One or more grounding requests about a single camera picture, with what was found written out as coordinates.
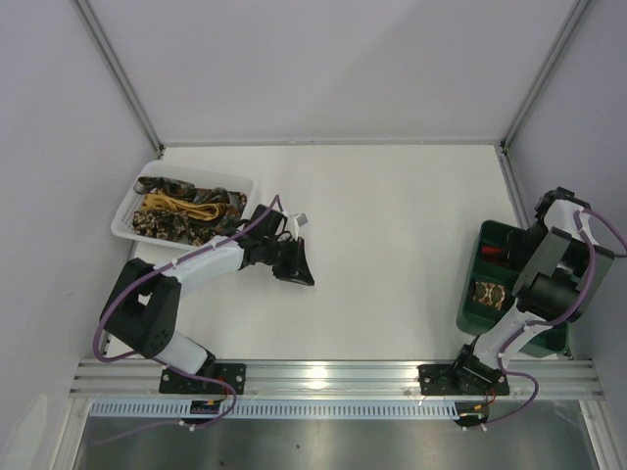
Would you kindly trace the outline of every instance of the ventilation grille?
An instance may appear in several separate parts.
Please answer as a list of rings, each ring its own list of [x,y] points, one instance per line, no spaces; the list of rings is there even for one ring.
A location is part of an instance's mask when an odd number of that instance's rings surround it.
[[[271,419],[452,419],[458,413],[452,401],[397,403],[385,401],[276,402],[255,400],[236,404],[232,418]]]
[[[90,416],[180,418],[189,415],[189,399],[97,399]]]
[[[229,402],[223,403],[220,412]],[[200,418],[190,413],[190,399],[97,399],[91,416],[144,418]],[[255,419],[457,419],[453,401],[419,403],[376,400],[262,400],[240,399],[229,418]]]

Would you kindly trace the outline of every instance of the gray wall panel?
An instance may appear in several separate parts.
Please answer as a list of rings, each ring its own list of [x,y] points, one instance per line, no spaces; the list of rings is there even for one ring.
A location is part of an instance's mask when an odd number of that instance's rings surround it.
[[[595,2],[567,49],[511,154],[529,209],[557,185],[590,201],[627,234],[627,2]],[[598,239],[617,247],[611,235]],[[572,343],[591,356],[627,440],[627,261],[617,260]]]
[[[109,224],[152,156],[69,1],[3,1],[0,64],[0,467],[26,468],[6,445],[45,397],[39,469],[128,253]]]
[[[498,140],[573,0],[92,0],[165,143]]]

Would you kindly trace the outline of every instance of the black mounting bracket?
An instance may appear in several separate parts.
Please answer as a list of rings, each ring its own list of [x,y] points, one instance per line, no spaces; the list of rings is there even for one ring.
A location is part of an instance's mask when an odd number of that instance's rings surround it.
[[[426,397],[476,396],[485,398],[486,395],[492,393],[493,388],[497,397],[509,395],[507,378],[504,377],[503,382],[497,382],[494,387],[487,388],[484,383],[477,384],[468,377],[455,374],[452,364],[453,362],[419,365],[420,393]]]
[[[209,377],[226,382],[235,389],[237,395],[244,393],[246,385],[246,364],[208,363],[196,373],[201,377]],[[161,374],[159,393],[165,395],[226,395],[226,388],[201,380],[188,379],[178,375],[171,369]]]

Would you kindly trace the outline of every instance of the green box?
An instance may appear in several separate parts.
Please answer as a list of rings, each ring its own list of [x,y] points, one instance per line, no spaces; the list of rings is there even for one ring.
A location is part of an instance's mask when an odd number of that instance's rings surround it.
[[[473,336],[482,335],[490,331],[506,314],[491,306],[473,302],[468,296],[468,290],[472,281],[492,282],[504,285],[511,295],[511,290],[518,278],[518,271],[506,267],[491,264],[480,258],[481,247],[491,246],[504,248],[507,235],[511,231],[522,231],[517,227],[486,220],[481,224],[481,231],[474,246],[468,275],[464,290],[461,294],[461,302],[458,312],[458,328],[464,333]],[[568,346],[568,324],[562,323],[551,330],[536,336],[524,348],[523,353],[534,357],[545,357],[553,353],[563,353]]]

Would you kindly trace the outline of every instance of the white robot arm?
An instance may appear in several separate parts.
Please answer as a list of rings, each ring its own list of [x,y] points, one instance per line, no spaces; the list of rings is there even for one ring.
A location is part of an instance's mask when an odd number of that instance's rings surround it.
[[[103,315],[108,319],[104,329],[146,358],[187,374],[196,374],[201,368],[207,373],[216,357],[176,331],[179,300],[210,281],[257,262],[271,265],[279,280],[313,286],[305,240],[294,239],[284,230],[279,233],[281,224],[284,228],[286,223],[287,217],[281,212],[258,206],[242,232],[230,239],[216,237],[212,250],[192,256],[181,265],[173,261],[171,268],[139,285],[109,311],[133,282],[160,270],[139,258],[132,259],[124,266],[105,305]],[[142,302],[142,298],[148,298],[148,302]]]
[[[593,237],[588,211],[588,203],[557,188],[536,206],[535,225],[512,230],[506,256],[519,270],[511,292],[515,304],[490,331],[464,345],[452,363],[421,366],[425,395],[484,397],[495,390],[506,395],[511,357],[537,335],[583,314],[614,260]]]

